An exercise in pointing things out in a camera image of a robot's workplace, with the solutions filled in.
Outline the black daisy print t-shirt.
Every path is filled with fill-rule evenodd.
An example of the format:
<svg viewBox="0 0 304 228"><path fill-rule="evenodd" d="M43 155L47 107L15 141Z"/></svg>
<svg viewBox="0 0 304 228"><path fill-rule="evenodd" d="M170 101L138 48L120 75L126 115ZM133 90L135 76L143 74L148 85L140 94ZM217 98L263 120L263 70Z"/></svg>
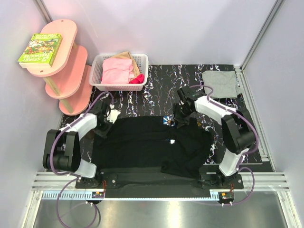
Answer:
<svg viewBox="0 0 304 228"><path fill-rule="evenodd" d="M106 138L96 135L92 163L99 169L159 167L162 173L197 179L207 160L213 136L198 126L164 123L162 116L115 121Z"/></svg>

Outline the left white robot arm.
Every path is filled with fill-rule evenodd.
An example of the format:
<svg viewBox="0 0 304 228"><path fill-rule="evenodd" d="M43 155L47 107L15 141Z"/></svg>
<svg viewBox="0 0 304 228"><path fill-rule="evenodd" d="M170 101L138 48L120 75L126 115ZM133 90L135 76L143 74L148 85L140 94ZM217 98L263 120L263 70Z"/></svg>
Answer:
<svg viewBox="0 0 304 228"><path fill-rule="evenodd" d="M90 187L98 188L103 177L96 172L95 164L82 159L80 141L91 130L106 138L120 113L114 109L114 105L97 101L88 112L81 114L72 123L58 130L49 130L44 147L43 167L57 175L71 174L86 178Z"/></svg>

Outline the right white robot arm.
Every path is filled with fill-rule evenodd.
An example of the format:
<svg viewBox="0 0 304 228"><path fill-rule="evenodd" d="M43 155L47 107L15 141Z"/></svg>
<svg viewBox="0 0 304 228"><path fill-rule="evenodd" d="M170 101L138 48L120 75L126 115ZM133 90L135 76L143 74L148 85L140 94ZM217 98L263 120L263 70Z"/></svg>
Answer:
<svg viewBox="0 0 304 228"><path fill-rule="evenodd" d="M184 86L177 91L180 101L173 105L173 118L177 127L182 127L188 125L190 115L197 112L221 125L226 150L216 173L210 178L210 185L227 189L236 178L245 156L258 149L259 137L247 109L225 106L210 97L213 89L206 94L197 92L194 87Z"/></svg>

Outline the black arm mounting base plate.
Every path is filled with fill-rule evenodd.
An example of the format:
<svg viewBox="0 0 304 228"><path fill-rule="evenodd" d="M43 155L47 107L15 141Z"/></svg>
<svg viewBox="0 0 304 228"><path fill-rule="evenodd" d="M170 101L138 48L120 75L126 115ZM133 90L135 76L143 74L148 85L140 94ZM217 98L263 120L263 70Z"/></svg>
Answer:
<svg viewBox="0 0 304 228"><path fill-rule="evenodd" d="M229 191L244 188L241 175L237 175L231 186L220 187L215 183L217 165L203 165L196 178L185 178L162 173L159 167L113 168L98 170L92 179L77 181L77 189L102 189L105 196L114 198L203 198L210 190Z"/></svg>

